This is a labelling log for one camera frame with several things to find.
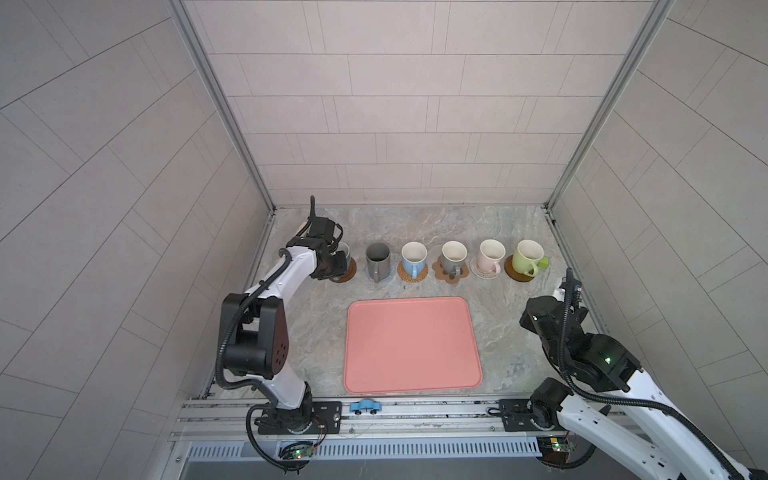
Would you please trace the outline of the dark wooden coaster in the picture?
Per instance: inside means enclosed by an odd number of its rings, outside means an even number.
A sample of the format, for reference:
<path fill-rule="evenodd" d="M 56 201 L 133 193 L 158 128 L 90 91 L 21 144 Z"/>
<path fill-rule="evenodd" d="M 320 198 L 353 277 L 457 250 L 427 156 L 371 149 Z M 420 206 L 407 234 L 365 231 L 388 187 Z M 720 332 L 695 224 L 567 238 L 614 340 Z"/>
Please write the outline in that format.
<path fill-rule="evenodd" d="M 333 278 L 332 281 L 335 283 L 346 283 L 349 280 L 351 280 L 356 273 L 357 273 L 357 263 L 354 258 L 351 258 L 349 260 L 347 273 L 341 277 Z"/>
<path fill-rule="evenodd" d="M 507 274 L 507 275 L 508 275 L 510 278 L 512 278 L 513 280 L 515 280 L 515 281 L 518 281 L 518 282 L 521 282 L 521 283 L 527 283 L 527 282 L 530 282 L 530 281 L 532 281 L 532 280 L 533 280 L 533 277 L 532 277 L 532 276 L 529 276 L 529 275 L 526 275 L 526 274 L 521 274 L 521 273 L 518 273 L 518 272 L 517 272 L 517 271 L 516 271 L 516 270 L 513 268 L 513 259 L 514 259 L 514 256 L 513 256 L 513 255 L 510 255 L 510 256 L 508 256 L 508 257 L 506 258 L 506 260 L 505 260 L 505 262 L 504 262 L 504 271 L 505 271 L 505 273 L 506 273 L 506 274 Z"/>

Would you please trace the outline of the grey metal mug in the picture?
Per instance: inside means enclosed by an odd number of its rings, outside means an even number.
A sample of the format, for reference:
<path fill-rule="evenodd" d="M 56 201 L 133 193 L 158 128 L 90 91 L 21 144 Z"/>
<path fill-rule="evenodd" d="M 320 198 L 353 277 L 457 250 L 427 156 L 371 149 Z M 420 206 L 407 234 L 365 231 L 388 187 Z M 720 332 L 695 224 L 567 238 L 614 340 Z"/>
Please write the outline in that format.
<path fill-rule="evenodd" d="M 366 248 L 366 271 L 374 283 L 386 280 L 391 273 L 391 250 L 382 242 L 369 245 Z"/>

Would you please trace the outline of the rattan woven coaster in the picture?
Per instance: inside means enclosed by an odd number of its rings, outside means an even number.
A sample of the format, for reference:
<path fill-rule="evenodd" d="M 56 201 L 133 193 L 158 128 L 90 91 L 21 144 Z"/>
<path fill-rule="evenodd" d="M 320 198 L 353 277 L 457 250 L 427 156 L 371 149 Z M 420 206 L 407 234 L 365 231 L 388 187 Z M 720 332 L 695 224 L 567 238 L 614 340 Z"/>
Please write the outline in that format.
<path fill-rule="evenodd" d="M 405 267 L 403 266 L 403 263 L 400 262 L 397 265 L 397 274 L 398 274 L 399 278 L 401 280 L 403 280 L 404 282 L 406 282 L 406 283 L 420 283 L 420 282 L 424 281 L 428 277 L 428 275 L 429 275 L 429 267 L 428 266 L 424 266 L 422 271 L 416 277 L 412 277 L 406 271 Z"/>

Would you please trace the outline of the green mug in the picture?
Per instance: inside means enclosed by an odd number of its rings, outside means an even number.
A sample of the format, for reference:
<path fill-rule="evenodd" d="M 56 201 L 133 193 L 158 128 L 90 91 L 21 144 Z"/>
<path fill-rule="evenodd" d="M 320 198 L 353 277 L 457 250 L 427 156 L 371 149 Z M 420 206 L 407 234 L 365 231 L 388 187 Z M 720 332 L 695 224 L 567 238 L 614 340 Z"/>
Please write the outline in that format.
<path fill-rule="evenodd" d="M 547 269 L 549 258 L 543 247 L 533 240 L 521 240 L 512 256 L 512 269 L 526 278 L 535 278 L 541 270 Z"/>

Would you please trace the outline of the light blue handled mug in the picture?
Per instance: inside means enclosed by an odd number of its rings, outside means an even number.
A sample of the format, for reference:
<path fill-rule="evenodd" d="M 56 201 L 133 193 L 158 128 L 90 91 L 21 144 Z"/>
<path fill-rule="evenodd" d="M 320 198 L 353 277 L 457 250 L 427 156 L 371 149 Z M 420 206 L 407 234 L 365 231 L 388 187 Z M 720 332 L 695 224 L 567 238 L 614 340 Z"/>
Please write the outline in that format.
<path fill-rule="evenodd" d="M 401 249 L 401 265 L 407 278 L 417 280 L 426 267 L 428 250 L 420 242 L 411 241 Z"/>

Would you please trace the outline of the white multicolour woven coaster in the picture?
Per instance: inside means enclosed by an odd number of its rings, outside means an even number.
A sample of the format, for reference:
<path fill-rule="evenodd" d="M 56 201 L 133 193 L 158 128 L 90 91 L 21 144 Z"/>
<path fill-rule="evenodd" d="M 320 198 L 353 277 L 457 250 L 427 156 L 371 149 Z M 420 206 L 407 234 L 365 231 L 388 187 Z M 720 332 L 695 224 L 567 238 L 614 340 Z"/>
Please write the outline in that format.
<path fill-rule="evenodd" d="M 496 262 L 496 263 L 492 264 L 492 269 L 490 271 L 484 271 L 484 270 L 482 270 L 480 268 L 480 266 L 478 264 L 478 259 L 477 258 L 473 258 L 470 261 L 470 270 L 471 270 L 473 275 L 475 275 L 476 277 L 478 277 L 480 279 L 492 280 L 492 279 L 497 278 L 500 275 L 502 268 L 501 268 L 500 264 L 498 262 Z"/>

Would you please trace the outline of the white mug pink handle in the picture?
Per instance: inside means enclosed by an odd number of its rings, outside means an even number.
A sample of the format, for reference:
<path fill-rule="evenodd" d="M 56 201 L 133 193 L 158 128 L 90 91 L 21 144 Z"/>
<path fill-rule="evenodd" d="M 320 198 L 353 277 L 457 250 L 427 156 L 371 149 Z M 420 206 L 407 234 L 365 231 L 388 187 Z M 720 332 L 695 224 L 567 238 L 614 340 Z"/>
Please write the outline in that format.
<path fill-rule="evenodd" d="M 495 239 L 483 240 L 476 261 L 478 271 L 487 277 L 497 277 L 501 273 L 505 256 L 506 249 L 501 242 Z"/>

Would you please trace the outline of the cork paw coaster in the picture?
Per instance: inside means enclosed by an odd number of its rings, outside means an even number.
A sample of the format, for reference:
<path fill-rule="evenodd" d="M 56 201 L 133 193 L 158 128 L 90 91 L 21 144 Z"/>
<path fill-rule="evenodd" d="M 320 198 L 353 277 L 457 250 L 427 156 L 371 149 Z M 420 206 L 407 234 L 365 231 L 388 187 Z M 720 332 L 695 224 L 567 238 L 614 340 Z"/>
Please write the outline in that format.
<path fill-rule="evenodd" d="M 443 281 L 443 282 L 445 282 L 447 284 L 451 284 L 451 285 L 457 284 L 462 279 L 467 278 L 469 276 L 469 270 L 468 270 L 468 267 L 467 267 L 466 264 L 463 265 L 463 267 L 461 269 L 461 273 L 458 274 L 458 275 L 450 275 L 450 274 L 446 273 L 443 270 L 440 261 L 434 262 L 431 265 L 431 268 L 434 270 L 435 276 L 436 276 L 436 278 L 438 280 Z"/>

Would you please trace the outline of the teal handled mug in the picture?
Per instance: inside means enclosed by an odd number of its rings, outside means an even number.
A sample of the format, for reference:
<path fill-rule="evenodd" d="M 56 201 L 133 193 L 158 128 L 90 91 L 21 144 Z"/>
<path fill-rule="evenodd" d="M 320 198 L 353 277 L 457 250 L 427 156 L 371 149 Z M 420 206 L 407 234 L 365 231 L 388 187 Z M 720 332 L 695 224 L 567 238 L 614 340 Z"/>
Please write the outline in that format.
<path fill-rule="evenodd" d="M 468 251 L 466 246 L 456 240 L 443 244 L 441 249 L 441 268 L 448 279 L 460 278 L 463 274 Z"/>

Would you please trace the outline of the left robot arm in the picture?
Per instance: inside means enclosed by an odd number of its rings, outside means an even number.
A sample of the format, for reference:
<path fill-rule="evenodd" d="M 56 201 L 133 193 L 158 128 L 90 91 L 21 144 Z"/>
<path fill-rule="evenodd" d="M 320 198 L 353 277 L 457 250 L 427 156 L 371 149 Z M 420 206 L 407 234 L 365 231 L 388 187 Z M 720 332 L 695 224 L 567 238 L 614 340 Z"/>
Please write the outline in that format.
<path fill-rule="evenodd" d="M 272 427 L 302 433 L 313 423 L 312 394 L 287 362 L 289 333 L 285 305 L 308 278 L 331 280 L 348 270 L 339 250 L 344 230 L 315 212 L 285 247 L 281 260 L 244 293 L 225 297 L 220 314 L 214 379 L 224 390 L 249 387 L 269 400 Z"/>

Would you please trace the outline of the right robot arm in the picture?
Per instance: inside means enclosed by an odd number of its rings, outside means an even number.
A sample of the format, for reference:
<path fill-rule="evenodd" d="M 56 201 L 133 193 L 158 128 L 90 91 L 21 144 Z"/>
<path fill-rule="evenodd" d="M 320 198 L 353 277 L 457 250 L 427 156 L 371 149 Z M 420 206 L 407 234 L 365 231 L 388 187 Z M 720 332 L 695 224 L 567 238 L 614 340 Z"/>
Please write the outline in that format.
<path fill-rule="evenodd" d="M 582 283 L 568 268 L 548 296 L 531 298 L 521 326 L 558 373 L 529 399 L 531 424 L 586 440 L 641 479 L 764 479 L 718 447 L 663 393 L 618 340 L 582 328 Z"/>

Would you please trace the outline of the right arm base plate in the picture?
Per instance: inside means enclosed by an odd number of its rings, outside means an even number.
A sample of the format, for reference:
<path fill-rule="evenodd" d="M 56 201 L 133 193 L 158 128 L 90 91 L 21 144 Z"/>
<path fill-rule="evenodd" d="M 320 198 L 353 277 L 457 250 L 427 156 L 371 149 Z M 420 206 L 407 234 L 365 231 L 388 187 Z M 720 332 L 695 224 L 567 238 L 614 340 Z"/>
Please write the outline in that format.
<path fill-rule="evenodd" d="M 501 399 L 498 409 L 506 432 L 541 431 L 529 399 Z"/>

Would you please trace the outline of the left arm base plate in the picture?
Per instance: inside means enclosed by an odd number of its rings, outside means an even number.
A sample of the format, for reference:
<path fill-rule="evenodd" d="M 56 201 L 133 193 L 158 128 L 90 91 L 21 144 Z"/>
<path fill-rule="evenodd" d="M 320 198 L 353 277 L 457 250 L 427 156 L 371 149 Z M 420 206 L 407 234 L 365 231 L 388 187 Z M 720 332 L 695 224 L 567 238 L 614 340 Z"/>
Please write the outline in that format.
<path fill-rule="evenodd" d="M 297 409 L 269 408 L 254 420 L 260 435 L 338 434 L 342 404 L 338 401 L 304 403 Z"/>

